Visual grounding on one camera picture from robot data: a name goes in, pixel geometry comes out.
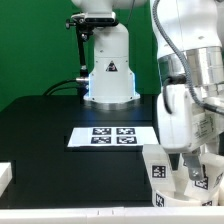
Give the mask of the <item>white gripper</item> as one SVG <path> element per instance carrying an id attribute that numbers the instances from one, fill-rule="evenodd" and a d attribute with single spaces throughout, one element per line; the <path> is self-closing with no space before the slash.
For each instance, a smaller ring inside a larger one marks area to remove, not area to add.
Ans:
<path id="1" fill-rule="evenodd" d="M 169 85 L 166 90 L 172 113 L 166 111 L 160 94 L 157 99 L 160 144 L 168 154 L 183 153 L 189 178 L 200 181 L 204 171 L 195 149 L 224 132 L 224 116 L 205 111 L 195 104 L 184 85 Z"/>

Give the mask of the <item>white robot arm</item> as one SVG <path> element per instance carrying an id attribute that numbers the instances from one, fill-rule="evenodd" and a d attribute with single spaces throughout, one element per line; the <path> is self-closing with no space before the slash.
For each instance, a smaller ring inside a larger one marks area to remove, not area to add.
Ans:
<path id="1" fill-rule="evenodd" d="M 71 17 L 94 37 L 94 68 L 87 75 L 84 100 L 102 108 L 124 107 L 140 99 L 129 68 L 129 33 L 117 9 L 150 4 L 157 39 L 161 93 L 157 100 L 160 144 L 180 153 L 192 180 L 205 178 L 198 148 L 218 135 L 193 135 L 201 118 L 224 118 L 218 85 L 224 79 L 218 36 L 218 4 L 223 0 L 71 0 L 81 11 Z"/>

